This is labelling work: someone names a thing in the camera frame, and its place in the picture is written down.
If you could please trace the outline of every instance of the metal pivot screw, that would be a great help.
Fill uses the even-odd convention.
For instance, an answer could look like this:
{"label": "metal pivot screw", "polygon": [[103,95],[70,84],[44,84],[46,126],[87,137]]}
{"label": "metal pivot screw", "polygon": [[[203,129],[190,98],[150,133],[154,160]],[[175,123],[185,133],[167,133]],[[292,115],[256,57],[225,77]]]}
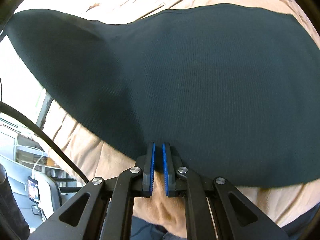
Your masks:
{"label": "metal pivot screw", "polygon": [[99,185],[99,184],[101,184],[101,182],[102,182],[102,178],[100,178],[100,177],[95,177],[95,178],[92,180],[92,183],[93,183],[94,185]]}
{"label": "metal pivot screw", "polygon": [[140,171],[140,168],[139,167],[132,167],[131,169],[130,169],[130,172],[131,173],[138,173]]}
{"label": "metal pivot screw", "polygon": [[187,167],[179,167],[179,168],[178,168],[178,172],[180,172],[180,173],[187,173],[187,172],[188,172],[188,168],[187,168]]}
{"label": "metal pivot screw", "polygon": [[221,177],[216,178],[217,184],[223,185],[223,184],[225,184],[225,182],[226,182],[226,180],[224,178],[221,178]]}

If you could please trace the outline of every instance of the black cable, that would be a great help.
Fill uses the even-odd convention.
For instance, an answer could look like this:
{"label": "black cable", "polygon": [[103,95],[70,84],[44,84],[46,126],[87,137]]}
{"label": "black cable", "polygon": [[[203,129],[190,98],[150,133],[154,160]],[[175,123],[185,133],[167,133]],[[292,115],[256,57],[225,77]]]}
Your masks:
{"label": "black cable", "polygon": [[81,177],[81,179],[83,179],[85,183],[89,182],[89,180],[83,174],[83,172],[63,153],[63,151],[55,144],[55,142],[52,141],[49,136],[47,136],[38,126],[31,122],[31,120],[29,120],[26,116],[24,116],[22,113],[3,102],[0,102],[0,113],[4,113],[16,119],[17,121],[28,127],[31,131],[36,133],[52,148],[52,150],[54,150],[62,158],[62,160],[64,160],[70,166],[70,168],[72,168]]}

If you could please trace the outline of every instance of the shelf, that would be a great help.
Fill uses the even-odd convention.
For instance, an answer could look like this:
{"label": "shelf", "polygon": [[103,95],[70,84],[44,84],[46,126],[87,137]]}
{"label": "shelf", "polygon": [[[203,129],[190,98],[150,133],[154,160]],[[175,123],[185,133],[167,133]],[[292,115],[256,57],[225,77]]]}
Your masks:
{"label": "shelf", "polygon": [[16,149],[20,150],[20,151],[32,153],[32,154],[35,154],[35,155],[41,155],[41,153],[43,153],[44,157],[48,157],[48,154],[46,152],[42,152],[40,150],[32,149],[32,148],[24,146],[24,145],[16,145]]}
{"label": "shelf", "polygon": [[[32,164],[32,165],[35,165],[35,163],[33,163],[33,162],[30,162],[30,161],[25,161],[25,160],[20,160],[20,161],[22,161],[22,162],[24,162],[24,163],[28,163],[28,164]],[[37,163],[37,165],[38,165],[38,166],[44,166],[44,167],[46,167],[46,168],[51,168],[51,169],[62,170],[62,168],[60,168],[60,167],[55,167],[55,166],[48,166],[48,165],[43,165],[43,164],[40,164],[40,163]]]}

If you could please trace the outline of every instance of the gray chair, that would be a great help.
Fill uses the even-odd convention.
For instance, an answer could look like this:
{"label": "gray chair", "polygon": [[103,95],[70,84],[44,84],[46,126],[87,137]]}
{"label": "gray chair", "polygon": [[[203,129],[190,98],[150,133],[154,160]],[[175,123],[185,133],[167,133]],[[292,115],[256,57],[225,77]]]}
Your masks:
{"label": "gray chair", "polygon": [[36,229],[42,223],[42,219],[40,216],[33,213],[32,206],[36,204],[29,200],[28,176],[31,176],[31,169],[4,157],[1,154],[0,163],[7,172],[13,196],[24,219],[28,223],[31,231]]}
{"label": "gray chair", "polygon": [[59,207],[61,207],[74,193],[81,187],[59,187],[58,182],[76,182],[75,179],[49,178],[44,173],[35,171],[35,179],[38,181],[40,203],[38,204],[44,212],[46,218],[50,217]]}

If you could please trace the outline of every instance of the blue jeans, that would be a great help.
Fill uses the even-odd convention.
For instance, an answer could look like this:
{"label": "blue jeans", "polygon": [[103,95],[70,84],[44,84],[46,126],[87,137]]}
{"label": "blue jeans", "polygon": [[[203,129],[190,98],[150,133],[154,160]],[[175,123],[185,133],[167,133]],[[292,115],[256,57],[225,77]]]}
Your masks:
{"label": "blue jeans", "polygon": [[[297,240],[310,221],[318,211],[320,203],[311,208],[309,211],[292,221],[288,225],[282,227],[289,240]],[[137,217],[132,217],[131,240],[186,240],[178,236],[174,236],[165,230],[164,227],[153,225],[145,222]]]}

